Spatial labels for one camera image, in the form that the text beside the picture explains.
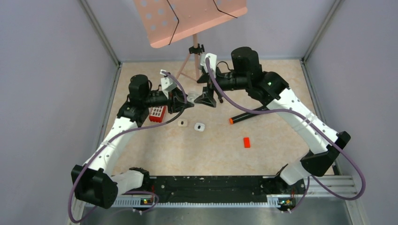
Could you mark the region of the white charging case gold trim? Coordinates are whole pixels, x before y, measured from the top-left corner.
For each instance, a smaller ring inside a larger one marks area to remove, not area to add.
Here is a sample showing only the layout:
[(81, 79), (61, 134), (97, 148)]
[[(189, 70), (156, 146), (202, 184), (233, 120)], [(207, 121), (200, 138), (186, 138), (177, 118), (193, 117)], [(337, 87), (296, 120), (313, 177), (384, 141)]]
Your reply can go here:
[(206, 129), (205, 124), (203, 123), (195, 123), (194, 130), (198, 132), (203, 132)]

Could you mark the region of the white oval charging case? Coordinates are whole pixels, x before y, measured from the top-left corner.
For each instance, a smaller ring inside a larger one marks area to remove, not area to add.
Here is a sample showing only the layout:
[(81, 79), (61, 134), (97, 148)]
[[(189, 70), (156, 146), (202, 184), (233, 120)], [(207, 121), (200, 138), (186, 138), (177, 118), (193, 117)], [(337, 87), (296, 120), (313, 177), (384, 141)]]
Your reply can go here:
[(201, 94), (194, 92), (194, 91), (190, 91), (187, 93), (186, 98), (187, 98), (187, 104), (190, 107), (194, 107), (195, 106), (195, 100), (200, 97)]

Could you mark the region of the beige charging case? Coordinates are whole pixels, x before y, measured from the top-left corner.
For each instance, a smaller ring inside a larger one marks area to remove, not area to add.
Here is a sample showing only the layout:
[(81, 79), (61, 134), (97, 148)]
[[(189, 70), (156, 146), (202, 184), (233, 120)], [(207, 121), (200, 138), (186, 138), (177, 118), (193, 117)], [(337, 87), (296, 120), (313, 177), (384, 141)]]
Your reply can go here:
[(177, 125), (179, 127), (187, 127), (188, 126), (188, 120), (180, 119), (180, 120), (178, 120)]

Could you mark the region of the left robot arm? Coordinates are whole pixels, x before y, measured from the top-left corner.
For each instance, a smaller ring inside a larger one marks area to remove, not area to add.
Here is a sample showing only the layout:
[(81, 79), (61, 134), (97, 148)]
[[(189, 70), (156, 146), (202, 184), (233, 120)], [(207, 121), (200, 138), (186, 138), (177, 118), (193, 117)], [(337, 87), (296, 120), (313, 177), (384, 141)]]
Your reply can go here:
[(134, 75), (128, 85), (127, 99), (118, 111), (108, 135), (95, 153), (83, 165), (76, 165), (72, 171), (73, 188), (70, 196), (104, 209), (110, 208), (116, 198), (130, 190), (140, 194), (149, 191), (151, 182), (145, 172), (132, 169), (118, 175), (112, 172), (127, 143), (139, 131), (144, 130), (144, 121), (150, 109), (166, 106), (169, 113), (176, 113), (170, 121), (176, 120), (193, 104), (187, 100), (180, 82), (169, 72), (161, 70), (161, 84), (152, 89), (152, 82), (146, 75)]

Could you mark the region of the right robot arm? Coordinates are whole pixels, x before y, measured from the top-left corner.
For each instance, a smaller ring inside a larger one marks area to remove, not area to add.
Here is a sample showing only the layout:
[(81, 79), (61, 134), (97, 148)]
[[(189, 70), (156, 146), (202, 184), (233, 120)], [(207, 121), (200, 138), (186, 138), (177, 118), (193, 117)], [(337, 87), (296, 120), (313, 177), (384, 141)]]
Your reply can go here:
[(233, 69), (221, 72), (217, 56), (212, 53), (200, 57), (202, 75), (198, 83), (206, 83), (196, 104), (216, 107), (213, 97), (224, 97), (225, 91), (245, 90), (259, 101), (265, 112), (276, 112), (305, 141), (309, 152), (284, 166), (276, 175), (275, 187), (288, 193), (294, 184), (308, 176), (323, 176), (351, 139), (343, 131), (337, 132), (322, 122), (296, 96), (289, 84), (276, 72), (262, 69), (258, 53), (250, 47), (239, 47), (231, 52)]

